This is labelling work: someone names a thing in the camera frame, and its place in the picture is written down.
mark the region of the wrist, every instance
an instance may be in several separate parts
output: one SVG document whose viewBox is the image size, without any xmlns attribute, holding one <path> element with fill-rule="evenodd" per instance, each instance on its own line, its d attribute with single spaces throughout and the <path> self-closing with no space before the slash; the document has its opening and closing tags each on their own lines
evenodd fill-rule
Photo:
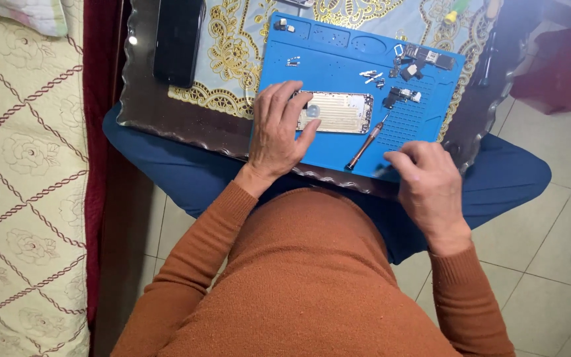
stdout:
<svg viewBox="0 0 571 357">
<path fill-rule="evenodd" d="M 248 164 L 245 164 L 241 170 L 239 170 L 234 181 L 244 191 L 258 199 L 275 180 L 258 175 Z"/>
<path fill-rule="evenodd" d="M 431 253 L 438 257 L 455 256 L 473 245 L 471 229 L 463 219 L 425 236 Z"/>
</svg>

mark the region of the screwdriver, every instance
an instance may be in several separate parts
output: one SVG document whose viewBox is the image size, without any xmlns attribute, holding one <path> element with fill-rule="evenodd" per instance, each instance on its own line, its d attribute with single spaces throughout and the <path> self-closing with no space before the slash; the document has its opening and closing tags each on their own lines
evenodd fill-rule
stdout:
<svg viewBox="0 0 571 357">
<path fill-rule="evenodd" d="M 359 159 L 361 159 L 363 152 L 365 152 L 365 150 L 369 147 L 369 144 L 374 142 L 378 134 L 380 134 L 380 132 L 383 131 L 383 125 L 385 125 L 385 120 L 387 120 L 387 117 L 389 117 L 389 114 L 391 112 L 392 112 L 391 110 L 387 111 L 387 115 L 385 115 L 385 118 L 380 123 L 376 124 L 371 133 L 369 133 L 369 136 L 367 136 L 367 140 L 365 140 L 365 143 L 363 143 L 363 145 L 361 146 L 361 150 L 359 150 L 354 155 L 353 159 L 347 165 L 345 165 L 345 168 L 347 170 L 350 171 L 354 170 L 354 166 L 356 166 L 356 163 L 359 162 Z"/>
</svg>

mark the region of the pillow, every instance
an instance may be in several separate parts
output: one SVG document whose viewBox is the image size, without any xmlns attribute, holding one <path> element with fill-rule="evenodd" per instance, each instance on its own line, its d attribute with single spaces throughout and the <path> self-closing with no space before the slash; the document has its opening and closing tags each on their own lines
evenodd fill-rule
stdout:
<svg viewBox="0 0 571 357">
<path fill-rule="evenodd" d="M 43 35 L 67 35 L 59 0 L 0 0 L 0 16 L 17 20 Z"/>
</svg>

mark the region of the hand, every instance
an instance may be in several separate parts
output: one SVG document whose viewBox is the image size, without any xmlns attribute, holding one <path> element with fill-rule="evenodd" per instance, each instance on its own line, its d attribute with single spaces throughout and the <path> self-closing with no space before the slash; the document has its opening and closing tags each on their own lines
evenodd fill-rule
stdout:
<svg viewBox="0 0 571 357">
<path fill-rule="evenodd" d="M 313 97 L 311 93 L 299 93 L 289 100 L 302 86 L 301 81 L 269 85 L 255 98 L 248 163 L 235 182 L 244 183 L 242 188 L 257 198 L 303 159 L 321 125 L 320 119 L 310 121 L 294 139 L 301 110 Z"/>
<path fill-rule="evenodd" d="M 407 142 L 385 152 L 398 170 L 399 200 L 424 233 L 432 253 L 452 256 L 471 245 L 471 229 L 462 215 L 462 177 L 439 143 Z"/>
</svg>

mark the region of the blue pants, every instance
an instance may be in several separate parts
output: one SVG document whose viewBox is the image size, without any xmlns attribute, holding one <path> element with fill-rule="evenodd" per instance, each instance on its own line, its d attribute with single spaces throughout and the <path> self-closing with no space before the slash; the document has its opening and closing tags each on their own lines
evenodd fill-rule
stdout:
<svg viewBox="0 0 571 357">
<path fill-rule="evenodd" d="M 116 124 L 120 104 L 105 116 L 109 142 L 144 172 L 187 214 L 198 217 L 217 198 L 244 164 L 191 145 L 145 134 Z M 488 134 L 463 186 L 463 213 L 474 229 L 540 195 L 551 179 L 550 167 L 520 147 Z M 259 205 L 283 192 L 321 185 L 353 200 L 383 235 L 389 261 L 400 264 L 426 250 L 424 236 L 400 203 L 295 174 L 280 178 L 259 199 Z"/>
</svg>

